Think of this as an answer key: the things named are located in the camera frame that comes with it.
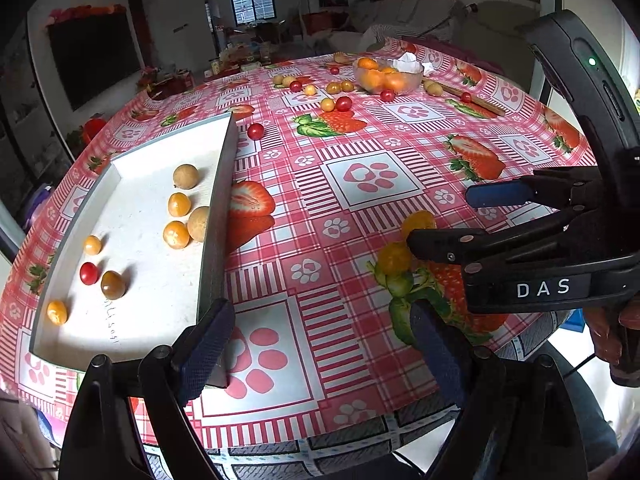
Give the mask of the right hand bare fingers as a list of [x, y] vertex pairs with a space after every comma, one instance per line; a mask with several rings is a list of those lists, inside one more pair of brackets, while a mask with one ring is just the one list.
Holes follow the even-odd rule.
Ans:
[[[589, 327], [590, 336], [594, 345], [594, 353], [605, 362], [613, 365], [620, 364], [623, 346], [613, 332], [613, 327], [608, 322], [608, 317], [603, 308], [587, 308], [582, 310], [586, 324]], [[639, 300], [632, 300], [630, 304], [620, 312], [618, 322], [628, 330], [640, 328]]]

